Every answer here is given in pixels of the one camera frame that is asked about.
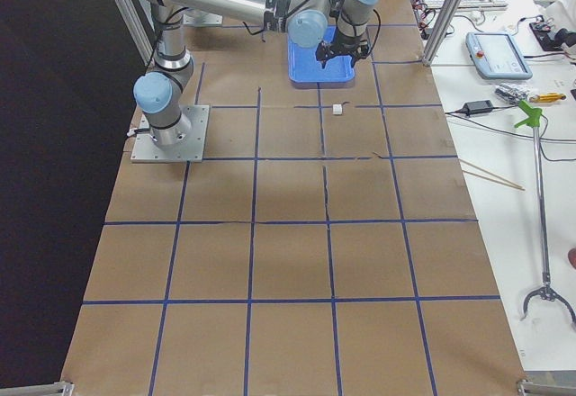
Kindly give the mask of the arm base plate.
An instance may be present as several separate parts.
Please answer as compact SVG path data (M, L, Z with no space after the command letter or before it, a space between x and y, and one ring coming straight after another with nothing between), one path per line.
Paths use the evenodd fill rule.
M139 127L145 131L135 137L131 161L202 162L210 109L209 105L184 105L179 122L165 130L150 127L148 119L142 114Z

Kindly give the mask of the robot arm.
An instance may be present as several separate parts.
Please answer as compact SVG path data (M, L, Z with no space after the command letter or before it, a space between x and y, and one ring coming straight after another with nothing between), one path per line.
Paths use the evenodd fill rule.
M203 156L209 108L182 105L180 98L194 71L184 41L184 12L196 9L222 15L263 32L287 33L292 43L313 49L326 65L337 57L352 64L371 53L365 38L378 0L147 0L156 43L153 68L137 79L133 94L148 125L135 130L135 149L148 147L156 161L197 161Z

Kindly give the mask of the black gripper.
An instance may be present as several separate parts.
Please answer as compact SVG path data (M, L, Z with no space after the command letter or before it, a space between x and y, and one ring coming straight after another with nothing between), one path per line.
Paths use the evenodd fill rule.
M356 64L370 55L370 44L362 36L347 36L335 31L331 42L322 41L316 48L316 60L325 68L329 57L350 56L351 63Z

